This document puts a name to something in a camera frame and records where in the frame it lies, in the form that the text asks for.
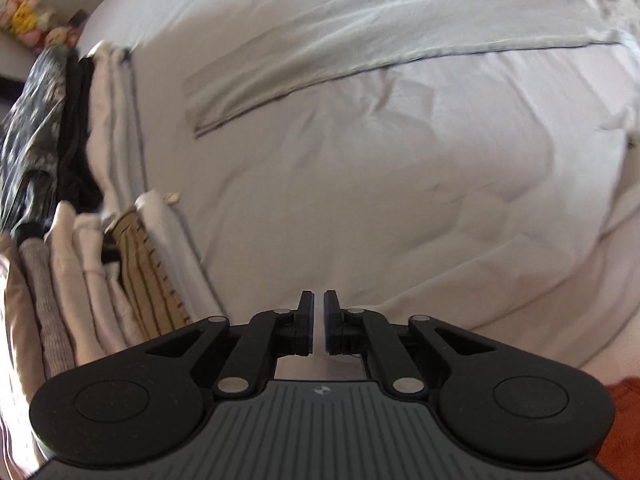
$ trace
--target stuffed toy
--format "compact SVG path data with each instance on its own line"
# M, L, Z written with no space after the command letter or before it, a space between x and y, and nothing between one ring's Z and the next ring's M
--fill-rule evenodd
M80 37L75 27L41 0L0 0L0 28L36 54L52 44L73 48Z

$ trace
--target bed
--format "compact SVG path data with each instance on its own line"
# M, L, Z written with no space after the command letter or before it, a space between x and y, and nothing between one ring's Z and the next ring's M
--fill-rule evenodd
M488 240L500 223L487 202L482 225L464 208L453 213L455 221L426 224L440 214L422 199L438 171L430 158L434 146L456 140L461 186L495 166L503 178L484 184L519 196L550 160L548 146L533 137L591 131L633 100L634 53L620 44L594 44L425 59L311 86L193 135L184 113L185 78L331 1L106 0L82 34L83 53L100 40L136 47L148 186L180 194L175 209L232 323L290 307L301 290L321 298L331 288L343 306L377 308L393 322L431 314L583 367L606 383L640 374L640 214L634 207L592 226L593 243L576 245L557 272L536 268L525 248L516 252L532 267L505 287L495 281L500 308L487 308L494 296L471 283L464 293L454 287L447 296L437 288L424 296L429 301L402 300L405 291L492 250ZM473 139L487 131L495 139L482 152L486 146L474 147ZM478 164L469 166L478 150ZM601 200L617 201L632 188L640 173L634 155L630 148L616 170L614 194ZM604 178L589 168L585 186ZM589 202L588 189L581 197ZM564 211L563 222L577 221L585 204L564 206L556 209ZM439 244L452 222L464 236ZM570 227L564 222L559 232L573 240ZM452 244L459 251L452 253ZM319 340L318 304L316 311ZM207 313L202 305L199 317ZM311 366L281 360L279 376L361 376L355 360L329 358L319 347Z

